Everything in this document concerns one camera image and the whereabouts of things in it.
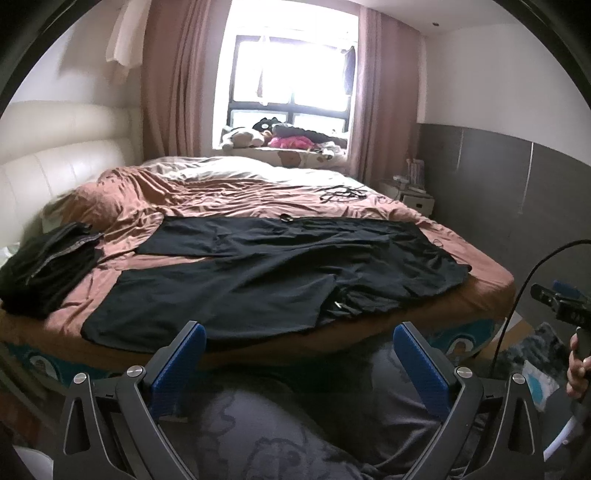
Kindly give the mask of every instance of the ceiling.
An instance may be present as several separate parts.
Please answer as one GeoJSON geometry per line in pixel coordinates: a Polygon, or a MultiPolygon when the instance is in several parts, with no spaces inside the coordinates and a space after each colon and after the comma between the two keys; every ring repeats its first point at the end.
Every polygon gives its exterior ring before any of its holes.
{"type": "Polygon", "coordinates": [[[494,0],[355,0],[405,22],[425,35],[517,20],[494,0]]]}

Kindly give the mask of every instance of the black cable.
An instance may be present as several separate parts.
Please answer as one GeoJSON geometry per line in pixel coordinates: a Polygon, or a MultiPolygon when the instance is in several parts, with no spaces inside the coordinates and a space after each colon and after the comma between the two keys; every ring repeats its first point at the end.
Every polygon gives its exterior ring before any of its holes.
{"type": "Polygon", "coordinates": [[[322,189],[324,193],[320,196],[321,203],[328,202],[355,202],[365,200],[368,192],[362,189],[348,187],[347,185],[337,185],[322,189]]]}
{"type": "Polygon", "coordinates": [[[536,264],[536,266],[534,268],[532,268],[532,270],[530,271],[530,274],[527,275],[525,282],[523,283],[523,285],[521,286],[521,289],[519,290],[519,293],[515,297],[515,302],[513,303],[513,306],[511,307],[511,312],[509,313],[507,320],[506,320],[505,324],[503,325],[503,330],[501,331],[501,336],[499,337],[499,342],[496,344],[495,356],[492,358],[491,369],[488,372],[488,376],[490,378],[493,378],[492,374],[495,371],[496,360],[497,360],[497,357],[499,356],[499,351],[501,350],[501,344],[503,343],[503,338],[505,337],[505,333],[507,332],[507,327],[509,326],[509,322],[511,321],[511,317],[515,313],[515,310],[517,309],[517,304],[519,303],[519,300],[521,299],[521,296],[523,295],[525,288],[527,287],[528,283],[530,282],[531,277],[533,277],[535,272],[538,270],[538,268],[540,268],[542,265],[544,265],[550,258],[552,258],[553,256],[555,256],[555,255],[561,253],[562,251],[567,250],[571,247],[576,247],[577,245],[591,245],[591,240],[589,240],[589,239],[575,240],[574,242],[569,242],[568,244],[563,245],[560,248],[557,248],[552,253],[550,253],[549,255],[544,257],[542,260],[540,260],[536,264]]]}

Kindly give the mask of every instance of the finger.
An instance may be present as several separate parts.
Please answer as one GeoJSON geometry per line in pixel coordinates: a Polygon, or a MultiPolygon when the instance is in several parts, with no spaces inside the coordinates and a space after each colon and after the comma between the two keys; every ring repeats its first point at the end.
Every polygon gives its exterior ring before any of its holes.
{"type": "Polygon", "coordinates": [[[573,376],[571,370],[567,370],[566,376],[569,379],[569,384],[579,393],[584,393],[589,386],[589,382],[581,378],[573,376]]]}
{"type": "Polygon", "coordinates": [[[566,384],[566,394],[570,397],[570,398],[575,398],[575,399],[580,399],[581,398],[581,394],[579,392],[577,392],[573,386],[569,383],[566,384]]]}
{"type": "Polygon", "coordinates": [[[571,370],[573,375],[577,375],[578,377],[585,376],[583,362],[576,358],[573,352],[571,352],[569,355],[569,370],[571,370]]]}

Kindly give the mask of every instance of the pink curtain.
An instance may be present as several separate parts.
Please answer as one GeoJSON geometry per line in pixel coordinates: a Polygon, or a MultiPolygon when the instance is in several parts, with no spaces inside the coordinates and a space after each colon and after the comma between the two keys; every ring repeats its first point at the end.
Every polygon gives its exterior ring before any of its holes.
{"type": "Polygon", "coordinates": [[[212,2],[152,2],[142,70],[146,159],[200,154],[203,71],[212,2]]]}
{"type": "Polygon", "coordinates": [[[350,174],[363,183],[404,171],[417,123],[420,33],[361,7],[350,174]]]}

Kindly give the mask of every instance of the folded black clothes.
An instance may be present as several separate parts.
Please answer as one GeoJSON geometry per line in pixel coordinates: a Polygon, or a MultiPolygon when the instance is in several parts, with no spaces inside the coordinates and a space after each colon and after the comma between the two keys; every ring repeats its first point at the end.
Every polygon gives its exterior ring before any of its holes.
{"type": "Polygon", "coordinates": [[[97,264],[102,236],[86,223],[72,222],[25,243],[0,268],[2,308],[47,318],[97,264]]]}
{"type": "Polygon", "coordinates": [[[273,125],[273,135],[279,138],[288,137],[306,137],[316,144],[335,142],[340,148],[347,148],[347,139],[340,137],[330,137],[326,134],[314,132],[313,130],[304,130],[303,128],[294,127],[290,124],[275,124],[273,125]]]}

